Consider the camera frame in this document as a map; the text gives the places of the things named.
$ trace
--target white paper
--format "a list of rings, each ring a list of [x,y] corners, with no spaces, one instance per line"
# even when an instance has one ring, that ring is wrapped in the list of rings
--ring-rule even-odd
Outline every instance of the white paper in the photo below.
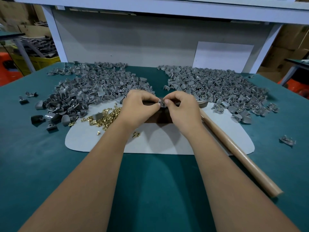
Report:
[[[241,73],[252,49],[253,45],[199,41],[192,67]]]
[[[102,112],[109,107],[113,108],[114,105],[115,101],[90,105],[87,116]],[[223,114],[218,114],[211,109],[212,107],[213,104],[208,103],[203,110],[246,154],[252,153],[254,151],[252,140],[242,126],[231,117],[231,113],[225,109]],[[130,137],[125,153],[193,155],[189,142],[174,124],[144,123],[136,131],[141,135],[136,138]],[[89,152],[103,133],[102,127],[90,126],[88,122],[81,122],[78,119],[70,128],[65,145],[72,150]]]

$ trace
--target orange plastic stool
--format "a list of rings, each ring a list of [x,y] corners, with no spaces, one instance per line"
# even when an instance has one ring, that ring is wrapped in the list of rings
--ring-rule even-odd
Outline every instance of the orange plastic stool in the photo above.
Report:
[[[6,61],[12,61],[10,55],[6,52],[0,52],[0,86],[23,77],[19,71],[9,71],[6,69],[4,66]]]
[[[293,79],[289,79],[288,82],[286,83],[287,89],[291,90],[294,93],[299,94],[302,97],[308,98],[309,99],[309,85],[302,84],[298,81],[295,81]]]

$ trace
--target forearm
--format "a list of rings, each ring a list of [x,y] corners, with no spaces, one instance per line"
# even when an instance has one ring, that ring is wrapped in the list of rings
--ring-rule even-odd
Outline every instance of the forearm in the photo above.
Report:
[[[298,231],[230,160],[204,127],[188,140],[203,178],[218,232]]]
[[[130,135],[116,120],[20,231],[105,231]]]

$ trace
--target finger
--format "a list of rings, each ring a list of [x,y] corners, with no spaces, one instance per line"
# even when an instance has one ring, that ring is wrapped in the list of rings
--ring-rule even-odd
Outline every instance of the finger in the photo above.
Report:
[[[164,100],[164,104],[168,107],[168,109],[170,111],[173,111],[173,110],[177,109],[177,106],[175,105],[175,103],[173,103],[173,101],[171,101],[169,99],[165,99]]]
[[[145,109],[147,110],[148,118],[151,117],[154,113],[156,113],[161,108],[160,103],[155,103],[150,106],[145,106]]]
[[[159,98],[154,96],[152,93],[149,93],[145,90],[139,90],[138,93],[141,95],[141,100],[143,101],[153,101],[153,102],[159,102]]]
[[[168,95],[166,95],[163,100],[165,99],[178,99],[179,101],[183,100],[183,98],[187,96],[187,93],[183,92],[183,91],[174,91],[172,93],[169,93]]]

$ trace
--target hammer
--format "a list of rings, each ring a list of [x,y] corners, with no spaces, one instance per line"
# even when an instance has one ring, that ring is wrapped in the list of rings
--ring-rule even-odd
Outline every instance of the hammer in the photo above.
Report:
[[[240,149],[235,142],[216,125],[209,116],[202,110],[203,107],[208,105],[207,101],[197,101],[200,107],[202,121],[213,131],[218,139],[230,150],[230,152],[245,166],[251,175],[257,180],[261,187],[271,197],[277,197],[283,191]],[[143,101],[144,105],[154,104],[151,101]],[[169,114],[168,108],[160,108],[153,116],[151,116],[146,123],[172,123],[172,118]]]

